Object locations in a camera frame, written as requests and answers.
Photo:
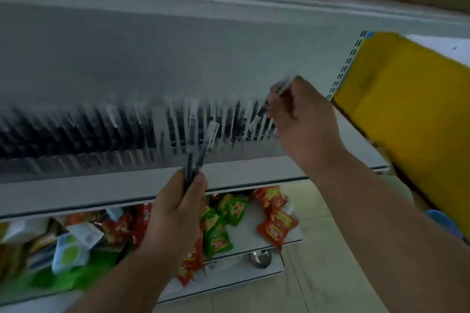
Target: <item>tile floor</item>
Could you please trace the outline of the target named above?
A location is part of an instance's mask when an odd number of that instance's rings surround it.
[[[283,249],[283,274],[161,304],[154,313],[387,312],[315,186],[293,183],[282,192],[294,203],[304,235]]]

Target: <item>person's left hand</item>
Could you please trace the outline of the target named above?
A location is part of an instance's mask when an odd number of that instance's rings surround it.
[[[176,271],[199,236],[207,179],[198,174],[183,196],[184,169],[180,169],[156,196],[147,233],[139,250],[144,257],[163,260]]]

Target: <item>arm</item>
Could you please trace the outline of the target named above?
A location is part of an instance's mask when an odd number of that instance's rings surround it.
[[[268,97],[286,153],[315,183],[369,282],[391,312],[470,306],[470,248],[442,230],[341,142],[332,105],[297,77]]]
[[[94,284],[68,310],[150,312],[199,235],[207,181],[197,175],[183,197],[184,172],[176,172],[155,199],[142,245]]]

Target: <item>hand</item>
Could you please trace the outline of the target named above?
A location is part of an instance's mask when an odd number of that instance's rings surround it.
[[[267,116],[273,118],[284,151],[305,171],[324,166],[346,151],[331,103],[297,76],[291,90],[268,96]]]
[[[183,197],[184,169],[180,169],[156,196],[140,253],[160,260],[176,272],[199,236],[207,180],[198,174]]]

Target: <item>metal bowl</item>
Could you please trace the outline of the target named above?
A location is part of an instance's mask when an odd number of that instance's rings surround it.
[[[256,268],[267,268],[272,259],[273,255],[270,250],[257,250],[248,254],[248,260]]]

